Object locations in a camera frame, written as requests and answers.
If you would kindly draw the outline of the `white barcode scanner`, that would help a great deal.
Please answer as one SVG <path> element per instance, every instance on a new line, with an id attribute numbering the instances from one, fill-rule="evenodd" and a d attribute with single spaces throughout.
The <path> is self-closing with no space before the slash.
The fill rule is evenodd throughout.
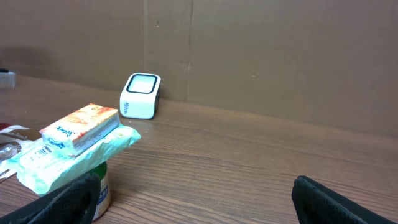
<path id="1" fill-rule="evenodd" d="M 161 78 L 156 74 L 134 73 L 120 96 L 120 113 L 125 118 L 152 119 L 160 99 Z"/>

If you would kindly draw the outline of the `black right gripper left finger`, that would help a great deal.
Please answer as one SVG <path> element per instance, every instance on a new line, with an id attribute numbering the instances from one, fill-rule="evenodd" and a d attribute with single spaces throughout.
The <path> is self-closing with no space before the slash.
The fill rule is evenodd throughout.
<path id="1" fill-rule="evenodd" d="M 85 174 L 64 187 L 1 217 L 1 224 L 91 223 L 100 197 L 98 174 Z"/>

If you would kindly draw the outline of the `orange tissue pack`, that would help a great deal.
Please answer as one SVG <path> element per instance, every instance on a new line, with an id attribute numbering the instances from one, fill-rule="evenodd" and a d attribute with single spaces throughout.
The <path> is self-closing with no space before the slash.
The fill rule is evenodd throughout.
<path id="1" fill-rule="evenodd" d="M 77 157 L 120 125 L 119 111 L 90 103 L 40 130 L 44 144 Z"/>

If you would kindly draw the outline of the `teal snack bag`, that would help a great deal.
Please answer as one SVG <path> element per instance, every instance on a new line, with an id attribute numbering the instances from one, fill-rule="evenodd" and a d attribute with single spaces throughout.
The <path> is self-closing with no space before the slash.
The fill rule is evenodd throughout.
<path id="1" fill-rule="evenodd" d="M 140 138 L 132 127 L 120 125 L 76 158 L 64 156 L 39 139 L 6 160 L 4 166 L 15 171 L 19 182 L 34 193 L 45 195 L 106 162 Z"/>

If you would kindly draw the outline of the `green lidded can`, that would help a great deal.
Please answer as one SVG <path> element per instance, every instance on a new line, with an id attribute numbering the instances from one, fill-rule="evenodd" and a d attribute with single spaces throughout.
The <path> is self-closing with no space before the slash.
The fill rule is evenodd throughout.
<path id="1" fill-rule="evenodd" d="M 93 221 L 97 220 L 100 216 L 102 216 L 111 203 L 111 192 L 108 180 L 108 166 L 106 162 L 103 162 L 99 166 L 88 172 L 89 174 L 97 174 L 101 179 L 101 190 L 99 193 L 99 199 L 96 204 L 95 214 L 93 216 Z"/>

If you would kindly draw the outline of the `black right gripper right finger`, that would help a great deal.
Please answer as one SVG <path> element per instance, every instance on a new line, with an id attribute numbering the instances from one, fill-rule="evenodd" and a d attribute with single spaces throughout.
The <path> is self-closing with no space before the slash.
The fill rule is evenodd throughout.
<path id="1" fill-rule="evenodd" d="M 294 180 L 292 201 L 300 224 L 395 224 L 304 175 Z"/>

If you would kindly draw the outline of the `brown white snack pouch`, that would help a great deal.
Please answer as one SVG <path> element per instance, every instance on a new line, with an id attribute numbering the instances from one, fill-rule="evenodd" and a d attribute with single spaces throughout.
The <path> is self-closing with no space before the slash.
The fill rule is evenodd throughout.
<path id="1" fill-rule="evenodd" d="M 36 129 L 1 123 L 1 182 L 15 174 L 13 170 L 5 168 L 5 161 L 40 138 L 41 134 Z"/>

